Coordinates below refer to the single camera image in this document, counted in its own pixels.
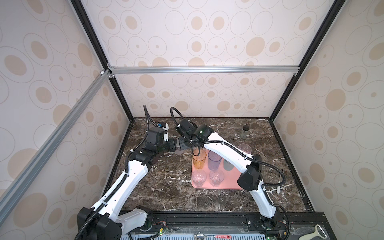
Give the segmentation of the tall yellow plastic tumbler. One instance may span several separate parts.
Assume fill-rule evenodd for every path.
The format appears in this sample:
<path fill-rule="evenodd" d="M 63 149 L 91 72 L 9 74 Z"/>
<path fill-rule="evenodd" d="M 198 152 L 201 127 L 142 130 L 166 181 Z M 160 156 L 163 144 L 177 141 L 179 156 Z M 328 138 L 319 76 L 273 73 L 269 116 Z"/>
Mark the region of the tall yellow plastic tumbler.
<path fill-rule="evenodd" d="M 202 169 L 207 158 L 207 152 L 204 148 L 193 149 L 193 165 L 195 169 Z"/>

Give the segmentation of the tall blue frosted tumbler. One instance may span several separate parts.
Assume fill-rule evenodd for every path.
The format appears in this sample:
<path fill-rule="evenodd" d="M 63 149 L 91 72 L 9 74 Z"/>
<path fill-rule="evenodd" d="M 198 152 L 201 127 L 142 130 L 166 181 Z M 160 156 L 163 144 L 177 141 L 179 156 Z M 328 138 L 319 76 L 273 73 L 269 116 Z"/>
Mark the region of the tall blue frosted tumbler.
<path fill-rule="evenodd" d="M 218 169 L 222 161 L 222 157 L 213 151 L 208 152 L 208 168 L 210 170 Z"/>

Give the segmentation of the tall teal textured tumbler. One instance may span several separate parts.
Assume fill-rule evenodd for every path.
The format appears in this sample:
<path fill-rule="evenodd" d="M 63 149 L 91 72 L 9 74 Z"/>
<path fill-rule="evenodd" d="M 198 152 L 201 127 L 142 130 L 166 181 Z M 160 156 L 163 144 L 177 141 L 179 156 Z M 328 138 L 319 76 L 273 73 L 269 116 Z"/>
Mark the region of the tall teal textured tumbler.
<path fill-rule="evenodd" d="M 224 159 L 223 167 L 224 167 L 224 170 L 228 172 L 234 168 L 234 166 L 226 159 Z"/>

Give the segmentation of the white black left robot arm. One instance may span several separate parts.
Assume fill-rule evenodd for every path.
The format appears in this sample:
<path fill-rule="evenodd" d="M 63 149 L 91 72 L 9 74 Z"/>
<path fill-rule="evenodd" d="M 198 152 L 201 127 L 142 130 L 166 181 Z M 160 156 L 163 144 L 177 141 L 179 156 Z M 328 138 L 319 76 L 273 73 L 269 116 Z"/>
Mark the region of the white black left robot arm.
<path fill-rule="evenodd" d="M 146 136 L 126 159 L 126 168 L 111 188 L 91 207 L 77 215 L 77 240 L 119 240 L 128 232 L 149 223 L 150 210 L 137 207 L 120 215 L 137 184 L 165 153 L 176 150 L 177 139 L 168 137 L 168 124 L 161 122 L 146 131 Z"/>

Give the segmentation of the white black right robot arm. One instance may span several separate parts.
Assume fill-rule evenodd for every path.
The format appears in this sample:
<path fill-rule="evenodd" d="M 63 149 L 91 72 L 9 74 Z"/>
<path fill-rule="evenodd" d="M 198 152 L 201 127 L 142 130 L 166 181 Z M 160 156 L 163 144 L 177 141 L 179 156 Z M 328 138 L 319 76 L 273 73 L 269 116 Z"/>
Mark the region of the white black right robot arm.
<path fill-rule="evenodd" d="M 263 217 L 271 220 L 274 218 L 276 207 L 266 192 L 260 170 L 262 162 L 259 159 L 230 144 L 208 126 L 197 127 L 195 124 L 190 123 L 187 123 L 186 126 L 178 124 L 176 131 L 182 136 L 187 145 L 192 147 L 203 146 L 203 148 L 218 154 L 238 169 L 241 173 L 237 180 L 238 185 L 250 192 Z"/>

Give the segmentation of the pink plastic tray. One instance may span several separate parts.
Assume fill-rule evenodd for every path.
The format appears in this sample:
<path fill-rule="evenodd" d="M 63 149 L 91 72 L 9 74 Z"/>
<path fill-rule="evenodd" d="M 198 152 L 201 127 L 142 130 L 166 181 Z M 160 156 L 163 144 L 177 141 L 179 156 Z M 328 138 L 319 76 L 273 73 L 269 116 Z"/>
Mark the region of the pink plastic tray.
<path fill-rule="evenodd" d="M 207 174 L 207 179 L 206 181 L 204 182 L 203 186 L 200 187 L 200 188 L 196 188 L 193 183 L 192 183 L 192 186 L 196 189 L 221 189 L 221 190 L 240 190 L 241 187 L 238 185 L 237 183 L 237 180 L 238 178 L 240 177 L 241 175 L 241 172 L 237 169 L 237 168 L 233 168 L 231 171 L 225 171 L 224 170 L 224 167 L 223 167 L 223 163 L 224 163 L 224 158 L 222 158 L 222 161 L 220 163 L 220 166 L 218 169 L 222 170 L 224 175 L 225 175 L 225 178 L 224 180 L 221 182 L 221 184 L 218 186 L 218 187 L 213 187 L 210 183 L 210 169 L 208 168 L 208 152 L 209 150 L 206 150 L 205 151 L 207 152 L 207 158 L 206 158 L 206 161 L 205 161 L 205 164 L 204 164 L 204 167 L 201 169 L 201 170 L 204 170 Z M 195 169 L 194 165 L 193 165 L 193 159 L 192 159 L 192 173 L 197 170 Z"/>

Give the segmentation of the herb spice jar black lid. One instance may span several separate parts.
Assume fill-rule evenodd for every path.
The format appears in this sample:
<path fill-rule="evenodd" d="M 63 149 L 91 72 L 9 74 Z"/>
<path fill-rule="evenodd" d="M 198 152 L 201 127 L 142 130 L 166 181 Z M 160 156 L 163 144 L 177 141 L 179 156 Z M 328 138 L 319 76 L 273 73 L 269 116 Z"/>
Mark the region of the herb spice jar black lid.
<path fill-rule="evenodd" d="M 242 127 L 240 138 L 245 140 L 247 138 L 247 135 L 249 134 L 249 130 L 250 130 L 250 126 L 249 125 L 244 125 Z"/>

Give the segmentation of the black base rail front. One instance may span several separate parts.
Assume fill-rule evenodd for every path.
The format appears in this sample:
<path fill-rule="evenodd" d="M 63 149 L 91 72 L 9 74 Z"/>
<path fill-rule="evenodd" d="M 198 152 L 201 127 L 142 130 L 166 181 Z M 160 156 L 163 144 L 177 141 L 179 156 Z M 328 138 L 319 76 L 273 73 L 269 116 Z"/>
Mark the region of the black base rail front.
<path fill-rule="evenodd" d="M 123 235 L 123 240 L 298 240 L 323 227 L 326 240 L 336 236 L 323 213 L 288 213 L 273 230 L 262 227 L 259 213 L 236 212 L 154 212 L 148 231 L 139 228 Z"/>

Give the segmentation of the aluminium rail back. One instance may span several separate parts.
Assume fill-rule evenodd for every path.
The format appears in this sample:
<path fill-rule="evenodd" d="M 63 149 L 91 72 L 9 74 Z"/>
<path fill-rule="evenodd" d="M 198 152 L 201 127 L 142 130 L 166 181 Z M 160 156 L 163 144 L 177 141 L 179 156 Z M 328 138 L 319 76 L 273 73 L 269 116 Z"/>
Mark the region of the aluminium rail back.
<path fill-rule="evenodd" d="M 111 67 L 113 74 L 297 73 L 299 66 Z"/>

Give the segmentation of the aluminium rail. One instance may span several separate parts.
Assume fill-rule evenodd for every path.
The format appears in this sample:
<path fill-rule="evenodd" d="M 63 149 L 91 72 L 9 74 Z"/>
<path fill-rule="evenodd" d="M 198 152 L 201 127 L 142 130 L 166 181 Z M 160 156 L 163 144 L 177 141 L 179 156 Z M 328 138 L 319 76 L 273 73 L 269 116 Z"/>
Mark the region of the aluminium rail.
<path fill-rule="evenodd" d="M 110 74 L 111 71 L 106 69 L 92 82 L 87 91 L 76 102 L 73 108 L 70 109 L 59 126 L 52 132 L 50 137 L 36 152 L 31 161 L 10 185 L 1 199 L 1 225 L 4 224 L 21 197 L 31 186 L 32 182 L 36 179 L 45 164 L 53 155 L 54 151 L 68 134 L 69 130 L 94 98 L 104 81 L 109 78 Z"/>
<path fill-rule="evenodd" d="M 111 67 L 113 74 L 297 73 L 299 66 Z"/>

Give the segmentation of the white handled tool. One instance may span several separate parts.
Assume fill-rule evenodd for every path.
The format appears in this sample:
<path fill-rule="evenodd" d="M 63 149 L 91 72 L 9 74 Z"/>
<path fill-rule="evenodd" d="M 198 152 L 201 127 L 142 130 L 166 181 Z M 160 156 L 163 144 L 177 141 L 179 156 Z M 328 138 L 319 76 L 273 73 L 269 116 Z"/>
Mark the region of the white handled tool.
<path fill-rule="evenodd" d="M 328 239 L 328 235 L 325 229 L 319 224 L 315 225 L 314 231 L 312 233 L 299 237 L 299 240 L 312 240 L 314 238 L 320 238 L 322 240 Z"/>

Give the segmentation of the black corner frame post left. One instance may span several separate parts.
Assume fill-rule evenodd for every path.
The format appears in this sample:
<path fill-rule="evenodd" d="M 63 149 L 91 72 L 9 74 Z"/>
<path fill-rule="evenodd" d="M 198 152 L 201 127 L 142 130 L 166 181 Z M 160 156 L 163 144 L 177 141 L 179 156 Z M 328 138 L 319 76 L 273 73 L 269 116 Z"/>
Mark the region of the black corner frame post left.
<path fill-rule="evenodd" d="M 75 13 L 77 15 L 77 17 L 79 18 L 82 26 L 83 26 L 83 29 L 88 37 L 88 39 L 90 40 L 90 43 L 97 55 L 97 58 L 99 60 L 99 62 L 101 63 L 102 67 L 104 70 L 110 70 L 109 66 L 108 66 L 108 59 L 106 57 L 106 54 L 103 50 L 103 47 L 101 45 L 101 42 L 99 40 L 99 37 L 97 36 L 93 26 L 92 26 L 92 23 L 90 21 L 90 18 L 88 17 L 87 13 L 86 13 L 86 9 L 82 3 L 82 1 L 79 1 L 79 0 L 71 0 L 70 1 L 74 10 L 75 10 Z M 110 77 L 109 78 L 110 80 L 110 83 L 118 97 L 118 100 L 120 101 L 122 107 L 123 107 L 123 110 L 124 112 L 126 113 L 127 117 L 128 117 L 128 120 L 130 122 L 133 122 L 135 120 L 135 118 L 133 117 L 133 114 L 127 104 L 127 101 L 123 95 L 123 91 L 116 79 L 116 77 Z"/>

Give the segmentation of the black corner frame post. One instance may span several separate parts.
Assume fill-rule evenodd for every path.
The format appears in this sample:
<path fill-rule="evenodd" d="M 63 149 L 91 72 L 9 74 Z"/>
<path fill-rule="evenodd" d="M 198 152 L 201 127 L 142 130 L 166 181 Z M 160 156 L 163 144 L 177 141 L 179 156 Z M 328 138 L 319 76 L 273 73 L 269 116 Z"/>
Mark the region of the black corner frame post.
<path fill-rule="evenodd" d="M 330 10 L 326 14 L 324 20 L 322 21 L 317 33 L 315 34 L 314 39 L 312 40 L 311 44 L 309 45 L 309 48 L 307 49 L 303 59 L 301 60 L 299 64 L 299 70 L 296 74 L 293 75 L 291 80 L 289 81 L 288 86 L 286 87 L 285 91 L 283 92 L 280 100 L 278 101 L 278 104 L 276 105 L 274 111 L 272 112 L 272 115 L 270 116 L 270 122 L 273 123 L 275 119 L 277 118 L 278 114 L 280 113 L 281 109 L 283 108 L 285 102 L 287 101 L 288 97 L 290 96 L 291 92 L 293 91 L 294 87 L 296 86 L 297 82 L 299 81 L 301 75 L 304 73 L 304 70 L 310 63 L 312 57 L 314 56 L 315 52 L 318 50 L 320 44 L 322 43 L 323 39 L 325 38 L 326 34 L 330 30 L 332 24 L 334 23 L 335 19 L 337 18 L 339 12 L 343 8 L 344 4 L 346 3 L 345 0 L 336 0 L 331 5 Z"/>
<path fill-rule="evenodd" d="M 97 55 L 97 58 L 99 60 L 99 62 L 101 63 L 102 67 L 104 70 L 110 70 L 109 66 L 108 66 L 108 59 L 106 57 L 106 54 L 103 50 L 103 47 L 101 45 L 101 42 L 99 40 L 99 37 L 97 36 L 93 26 L 92 26 L 92 23 L 90 21 L 90 18 L 88 17 L 87 13 L 86 13 L 86 9 L 82 3 L 82 1 L 79 1 L 79 0 L 71 0 L 70 1 L 74 10 L 75 10 L 75 13 L 77 15 L 77 17 L 79 18 L 82 26 L 83 26 L 83 29 L 88 37 L 88 39 L 90 40 L 90 43 Z M 120 101 L 122 107 L 123 107 L 123 110 L 124 112 L 126 113 L 127 117 L 128 117 L 128 120 L 130 122 L 133 122 L 135 120 L 135 118 L 133 117 L 133 114 L 127 104 L 127 101 L 123 95 L 123 91 L 116 79 L 116 77 L 110 77 L 109 78 L 110 80 L 110 83 L 118 97 L 118 100 Z"/>

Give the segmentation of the aluminium rail left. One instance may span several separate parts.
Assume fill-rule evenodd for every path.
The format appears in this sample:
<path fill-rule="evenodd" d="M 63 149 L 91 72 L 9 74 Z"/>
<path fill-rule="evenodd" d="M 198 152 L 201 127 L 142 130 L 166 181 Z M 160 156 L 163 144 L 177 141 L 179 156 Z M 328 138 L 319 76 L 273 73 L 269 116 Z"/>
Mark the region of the aluminium rail left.
<path fill-rule="evenodd" d="M 106 69 L 92 82 L 87 91 L 76 102 L 73 108 L 70 109 L 59 126 L 52 132 L 50 137 L 36 152 L 31 161 L 10 185 L 1 199 L 1 225 L 4 224 L 21 197 L 31 186 L 32 182 L 36 179 L 45 164 L 53 155 L 54 151 L 68 134 L 69 130 L 94 98 L 104 81 L 109 78 L 110 74 L 111 71 Z"/>

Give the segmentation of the black corner frame post right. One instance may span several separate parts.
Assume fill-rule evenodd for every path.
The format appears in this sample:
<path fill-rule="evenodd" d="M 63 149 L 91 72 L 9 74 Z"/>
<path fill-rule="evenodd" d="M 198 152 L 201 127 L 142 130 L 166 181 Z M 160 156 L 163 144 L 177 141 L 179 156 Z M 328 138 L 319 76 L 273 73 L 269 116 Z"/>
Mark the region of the black corner frame post right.
<path fill-rule="evenodd" d="M 289 81 L 288 86 L 286 87 L 285 91 L 283 92 L 280 100 L 278 101 L 278 104 L 276 105 L 274 111 L 272 112 L 272 115 L 270 116 L 270 122 L 273 123 L 275 119 L 277 118 L 278 114 L 280 113 L 281 109 L 283 108 L 285 102 L 287 101 L 288 97 L 290 96 L 291 92 L 293 91 L 294 87 L 296 86 L 297 82 L 299 81 L 301 75 L 304 73 L 304 70 L 310 63 L 312 57 L 314 56 L 315 52 L 318 50 L 320 44 L 322 43 L 323 39 L 325 38 L 326 34 L 330 30 L 332 24 L 334 23 L 335 19 L 337 18 L 339 12 L 343 8 L 344 4 L 346 3 L 345 0 L 336 0 L 331 5 L 330 10 L 326 14 L 324 20 L 322 21 L 317 33 L 315 34 L 314 39 L 312 40 L 311 44 L 309 45 L 309 48 L 307 49 L 303 59 L 301 60 L 299 64 L 299 70 L 296 74 L 293 75 L 291 80 Z"/>

